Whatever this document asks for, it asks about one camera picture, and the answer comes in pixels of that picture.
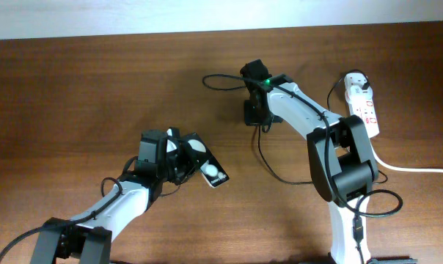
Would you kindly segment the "black smartphone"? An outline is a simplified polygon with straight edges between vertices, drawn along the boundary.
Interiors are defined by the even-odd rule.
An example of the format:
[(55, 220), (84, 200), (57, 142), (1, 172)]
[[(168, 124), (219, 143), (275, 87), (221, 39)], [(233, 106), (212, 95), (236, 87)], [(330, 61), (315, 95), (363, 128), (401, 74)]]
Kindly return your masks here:
[(197, 133), (183, 136), (182, 141), (188, 145), (190, 160), (211, 188), (217, 188), (230, 179), (222, 165)]

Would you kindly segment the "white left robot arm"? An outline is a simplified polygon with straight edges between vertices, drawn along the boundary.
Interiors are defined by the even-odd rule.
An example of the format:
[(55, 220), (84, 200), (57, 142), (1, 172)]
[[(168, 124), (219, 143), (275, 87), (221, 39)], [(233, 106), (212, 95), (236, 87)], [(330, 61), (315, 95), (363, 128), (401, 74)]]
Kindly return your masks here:
[(211, 153), (196, 133), (177, 128), (143, 131), (138, 155), (130, 158), (101, 200), (71, 219), (49, 219), (39, 227), (32, 263), (76, 256), (80, 263), (109, 263), (111, 244), (161, 197), (163, 185), (181, 186), (204, 172)]

